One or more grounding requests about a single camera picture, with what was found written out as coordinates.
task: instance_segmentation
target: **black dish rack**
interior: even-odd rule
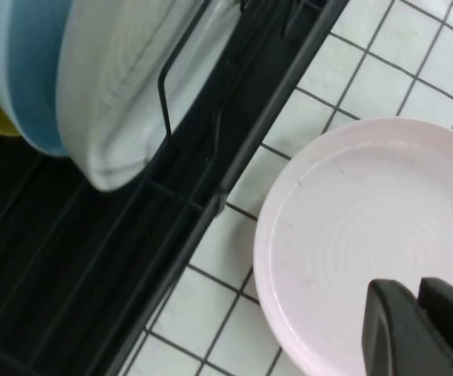
[[[95,191],[68,160],[0,139],[0,376],[116,375],[346,0],[241,1],[199,97],[142,174]]]

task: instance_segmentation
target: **white plate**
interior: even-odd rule
[[[165,136],[157,79],[202,0],[74,0],[57,89],[62,140],[100,190],[135,177]],[[169,71],[176,127],[205,83],[240,17],[236,0],[214,0]]]
[[[254,270],[263,312],[306,374],[365,375],[368,283],[453,284],[453,131],[359,121],[311,143],[263,205]]]

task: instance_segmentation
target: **stacked plates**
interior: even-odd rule
[[[100,190],[126,184],[164,139],[158,75],[202,2],[0,0],[0,134],[72,157]],[[240,15],[237,0],[212,0],[173,64],[173,128]]]

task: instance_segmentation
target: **blue plate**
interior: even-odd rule
[[[71,0],[0,0],[0,106],[36,149],[66,155],[56,76]]]

